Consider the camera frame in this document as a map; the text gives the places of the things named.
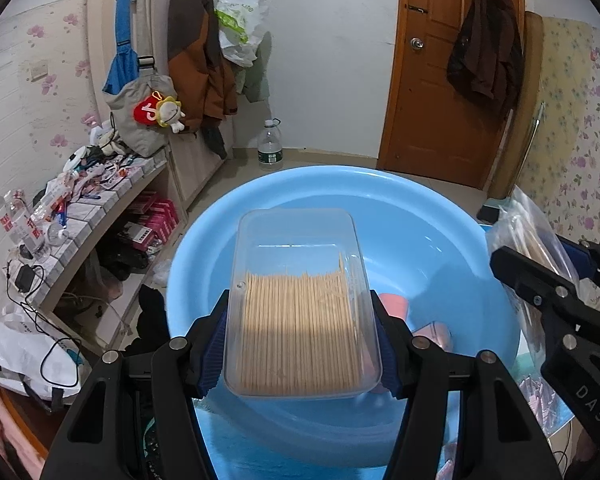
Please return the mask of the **pink cylindrical roll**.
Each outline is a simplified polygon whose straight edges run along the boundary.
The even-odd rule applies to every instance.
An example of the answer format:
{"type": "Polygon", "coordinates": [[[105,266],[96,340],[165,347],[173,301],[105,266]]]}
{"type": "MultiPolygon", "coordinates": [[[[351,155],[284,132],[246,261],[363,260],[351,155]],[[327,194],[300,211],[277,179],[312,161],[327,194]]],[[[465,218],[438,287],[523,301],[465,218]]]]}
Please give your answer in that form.
{"type": "Polygon", "coordinates": [[[379,299],[382,302],[382,305],[385,307],[388,315],[392,316],[393,318],[400,318],[403,321],[406,320],[408,301],[405,297],[383,292],[379,295],[379,299]]]}

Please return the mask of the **cotton swab bag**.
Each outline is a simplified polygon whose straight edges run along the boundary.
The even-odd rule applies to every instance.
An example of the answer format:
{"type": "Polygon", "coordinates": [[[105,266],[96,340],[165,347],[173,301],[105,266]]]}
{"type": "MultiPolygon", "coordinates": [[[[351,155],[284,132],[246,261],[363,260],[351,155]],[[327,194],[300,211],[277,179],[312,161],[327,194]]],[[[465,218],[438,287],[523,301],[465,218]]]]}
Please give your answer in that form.
{"type": "MultiPolygon", "coordinates": [[[[506,204],[501,206],[498,221],[486,233],[486,244],[490,254],[501,247],[515,249],[579,289],[580,276],[546,215],[518,186],[514,187],[506,204]]],[[[510,287],[506,286],[505,290],[526,338],[532,363],[536,370],[540,370],[546,357],[541,313],[518,298],[510,287]]]]}

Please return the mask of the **clear toothpick box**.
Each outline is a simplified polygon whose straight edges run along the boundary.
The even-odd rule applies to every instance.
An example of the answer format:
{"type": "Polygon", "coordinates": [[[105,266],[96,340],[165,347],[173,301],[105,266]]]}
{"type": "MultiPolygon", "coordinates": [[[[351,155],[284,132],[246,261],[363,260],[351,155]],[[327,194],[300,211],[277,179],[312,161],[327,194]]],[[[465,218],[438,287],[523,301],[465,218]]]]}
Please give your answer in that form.
{"type": "Polygon", "coordinates": [[[331,399],[375,388],[375,312],[350,214],[248,212],[238,224],[223,380],[253,399],[331,399]]]}

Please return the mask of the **light blue plastic basin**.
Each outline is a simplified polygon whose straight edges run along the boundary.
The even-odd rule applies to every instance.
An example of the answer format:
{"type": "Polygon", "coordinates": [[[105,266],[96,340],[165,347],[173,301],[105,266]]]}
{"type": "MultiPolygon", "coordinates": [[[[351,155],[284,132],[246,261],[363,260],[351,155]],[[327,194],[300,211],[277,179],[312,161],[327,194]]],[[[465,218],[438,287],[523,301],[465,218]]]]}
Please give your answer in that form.
{"type": "MultiPolygon", "coordinates": [[[[341,208],[353,219],[370,287],[408,304],[407,323],[450,331],[454,350],[515,361],[519,328],[493,277],[486,234],[444,196],[404,177],[348,166],[287,169],[234,188],[188,228],[166,289],[178,336],[208,314],[230,284],[235,236],[249,211],[341,208]]],[[[405,405],[388,393],[323,401],[258,401],[213,388],[196,413],[222,479],[377,479],[405,405]]]]}

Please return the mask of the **cluttered side shelf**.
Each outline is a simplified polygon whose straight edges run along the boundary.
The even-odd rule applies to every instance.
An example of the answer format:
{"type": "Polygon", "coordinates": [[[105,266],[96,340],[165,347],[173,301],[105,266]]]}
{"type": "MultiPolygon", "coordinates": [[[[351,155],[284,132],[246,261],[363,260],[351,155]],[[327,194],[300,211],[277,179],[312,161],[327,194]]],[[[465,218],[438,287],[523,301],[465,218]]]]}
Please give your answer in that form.
{"type": "Polygon", "coordinates": [[[21,295],[9,286],[12,298],[24,300],[42,321],[50,321],[93,353],[120,348],[131,336],[134,301],[140,286],[147,283],[154,267],[166,258],[186,219],[178,190],[173,180],[174,166],[170,148],[158,151],[151,158],[137,159],[132,174],[113,191],[100,194],[99,200],[84,200],[71,206],[67,220],[69,239],[54,247],[43,258],[44,272],[34,278],[32,290],[21,295]],[[178,223],[166,240],[157,246],[144,270],[133,270],[121,282],[121,294],[106,300],[91,286],[81,294],[74,290],[85,265],[95,259],[102,239],[114,232],[114,226],[131,213],[131,205],[140,196],[155,192],[172,200],[178,223]]]}

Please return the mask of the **beige wardrobe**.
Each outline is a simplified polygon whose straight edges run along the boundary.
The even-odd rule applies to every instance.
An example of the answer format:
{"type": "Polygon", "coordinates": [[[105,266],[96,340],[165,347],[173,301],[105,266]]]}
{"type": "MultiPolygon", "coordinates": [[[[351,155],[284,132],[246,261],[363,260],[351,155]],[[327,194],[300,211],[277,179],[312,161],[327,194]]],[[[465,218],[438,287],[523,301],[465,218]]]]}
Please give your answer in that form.
{"type": "Polygon", "coordinates": [[[97,108],[143,156],[166,154],[189,206],[232,154],[237,92],[213,0],[87,0],[97,108]]]}

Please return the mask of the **large water bottle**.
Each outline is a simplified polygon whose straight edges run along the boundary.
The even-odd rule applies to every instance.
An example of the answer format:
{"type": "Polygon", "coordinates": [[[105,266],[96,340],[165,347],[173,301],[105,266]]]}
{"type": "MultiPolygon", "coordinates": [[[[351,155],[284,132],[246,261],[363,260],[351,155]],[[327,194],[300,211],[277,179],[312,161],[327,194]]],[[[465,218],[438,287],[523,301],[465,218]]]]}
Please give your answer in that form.
{"type": "Polygon", "coordinates": [[[284,149],[280,140],[280,120],[268,118],[258,137],[258,162],[263,168],[279,169],[283,165],[284,149]]]}

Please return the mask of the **brown wooden door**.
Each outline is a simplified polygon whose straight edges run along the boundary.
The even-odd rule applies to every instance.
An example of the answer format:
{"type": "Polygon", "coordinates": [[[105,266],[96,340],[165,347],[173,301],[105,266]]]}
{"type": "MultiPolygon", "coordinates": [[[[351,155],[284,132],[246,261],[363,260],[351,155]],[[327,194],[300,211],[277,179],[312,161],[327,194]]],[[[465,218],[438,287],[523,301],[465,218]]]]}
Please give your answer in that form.
{"type": "Polygon", "coordinates": [[[377,166],[483,188],[504,127],[461,96],[446,68],[470,0],[399,0],[377,166]]]}

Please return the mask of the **dark brown hanging coat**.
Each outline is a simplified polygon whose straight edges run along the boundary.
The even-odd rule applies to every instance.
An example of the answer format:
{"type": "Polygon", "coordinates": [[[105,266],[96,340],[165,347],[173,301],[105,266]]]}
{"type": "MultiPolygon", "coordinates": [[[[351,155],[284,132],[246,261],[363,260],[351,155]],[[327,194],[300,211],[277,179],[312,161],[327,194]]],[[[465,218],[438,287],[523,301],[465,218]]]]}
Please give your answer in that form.
{"type": "Polygon", "coordinates": [[[471,0],[446,68],[465,99],[495,117],[517,103],[524,54],[513,0],[471,0]]]}

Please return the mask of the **brown orange hanging jacket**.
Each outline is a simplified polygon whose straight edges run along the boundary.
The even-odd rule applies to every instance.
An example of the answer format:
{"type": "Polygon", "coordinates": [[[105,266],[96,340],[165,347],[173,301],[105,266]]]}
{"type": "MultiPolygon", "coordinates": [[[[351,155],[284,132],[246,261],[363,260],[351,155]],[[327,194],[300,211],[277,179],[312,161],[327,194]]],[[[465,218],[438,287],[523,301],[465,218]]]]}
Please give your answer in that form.
{"type": "Polygon", "coordinates": [[[185,130],[201,134],[206,147],[224,159],[220,125],[237,113],[237,92],[219,32],[213,0],[170,0],[168,69],[185,114],[185,130]]]}

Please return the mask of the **green hanging garment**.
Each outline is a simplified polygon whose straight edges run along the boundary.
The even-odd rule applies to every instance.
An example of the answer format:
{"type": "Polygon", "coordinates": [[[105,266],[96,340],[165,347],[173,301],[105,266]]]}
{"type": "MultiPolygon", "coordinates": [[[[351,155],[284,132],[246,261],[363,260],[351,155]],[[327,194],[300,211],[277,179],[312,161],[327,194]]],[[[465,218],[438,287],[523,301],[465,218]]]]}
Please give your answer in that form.
{"type": "Polygon", "coordinates": [[[257,59],[253,62],[253,66],[242,68],[233,63],[232,69],[236,79],[236,91],[244,96],[248,102],[255,103],[268,99],[270,89],[268,88],[268,80],[266,79],[266,55],[268,52],[262,47],[265,39],[270,39],[268,32],[257,50],[257,59]]]}

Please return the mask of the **white green plastic bag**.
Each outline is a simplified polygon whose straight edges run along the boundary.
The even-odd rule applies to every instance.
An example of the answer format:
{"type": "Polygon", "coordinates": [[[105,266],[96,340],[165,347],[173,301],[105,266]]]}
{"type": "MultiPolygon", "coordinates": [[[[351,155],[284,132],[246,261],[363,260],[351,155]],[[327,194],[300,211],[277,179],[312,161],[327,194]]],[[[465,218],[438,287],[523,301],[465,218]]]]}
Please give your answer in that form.
{"type": "Polygon", "coordinates": [[[271,0],[213,0],[219,22],[219,40],[224,58],[249,68],[268,32],[266,19],[271,0]]]}

